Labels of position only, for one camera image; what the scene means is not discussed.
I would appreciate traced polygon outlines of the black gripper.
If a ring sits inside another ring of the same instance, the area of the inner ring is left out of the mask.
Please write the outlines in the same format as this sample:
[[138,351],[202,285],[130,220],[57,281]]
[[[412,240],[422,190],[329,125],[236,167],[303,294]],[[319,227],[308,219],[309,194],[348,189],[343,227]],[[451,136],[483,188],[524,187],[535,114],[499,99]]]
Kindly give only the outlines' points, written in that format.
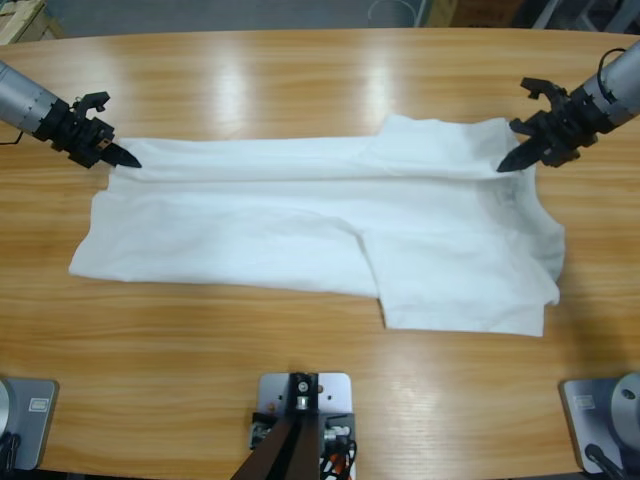
[[564,88],[536,88],[531,98],[544,95],[549,101],[548,111],[538,111],[526,120],[515,118],[510,129],[530,139],[511,150],[497,167],[499,173],[521,171],[541,162],[559,167],[580,157],[579,149],[593,145],[596,128],[593,126],[594,104],[583,88],[568,93]]
[[54,150],[67,152],[70,160],[85,168],[91,168],[98,161],[114,167],[141,168],[134,155],[112,143],[112,126],[97,117],[86,117],[88,110],[104,111],[105,104],[105,101],[75,101],[69,106],[65,101],[55,101],[41,119],[34,137],[50,141]]

